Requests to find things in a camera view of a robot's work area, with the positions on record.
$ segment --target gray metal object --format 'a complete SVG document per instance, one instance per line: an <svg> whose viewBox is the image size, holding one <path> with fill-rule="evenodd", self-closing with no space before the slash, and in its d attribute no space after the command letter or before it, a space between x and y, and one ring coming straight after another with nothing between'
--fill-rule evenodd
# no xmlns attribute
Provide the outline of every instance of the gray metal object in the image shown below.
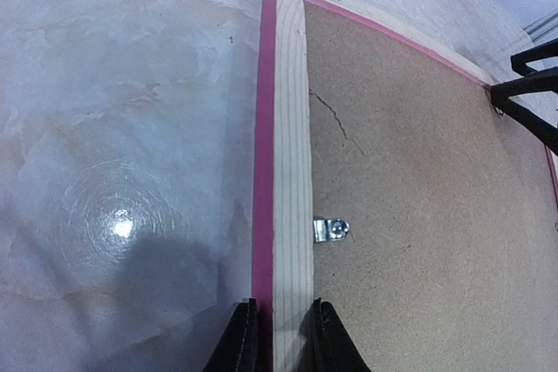
<svg viewBox="0 0 558 372"><path fill-rule="evenodd" d="M316 243L325 241L340 241L349 233L349 223L339 218L326 220L325 218L314 219L314 239Z"/></svg>

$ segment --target crack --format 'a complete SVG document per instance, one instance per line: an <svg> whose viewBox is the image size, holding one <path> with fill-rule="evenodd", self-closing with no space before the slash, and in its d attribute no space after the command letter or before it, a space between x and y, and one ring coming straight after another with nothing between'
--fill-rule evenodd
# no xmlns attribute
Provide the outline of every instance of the crack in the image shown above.
<svg viewBox="0 0 558 372"><path fill-rule="evenodd" d="M364 154L364 151L363 151L362 147L360 146L360 144L357 143L357 141L355 141L354 139L350 138L347 135L347 131L344 129L343 124L341 123L341 119L339 119L339 117L337 116L337 112L335 111L335 109L333 109L330 104L328 104L325 100L323 100L317 93L315 93L311 89L308 90L308 94L311 97L313 96L314 98L316 98L323 106L325 106L326 108L328 108L330 110L331 114L333 115L333 118L337 121L337 125L339 125L339 128L341 129L341 132L343 133L344 138L347 141L350 141L352 144L354 144L355 147L360 151L360 153L364 157L367 157L366 154Z"/></svg>

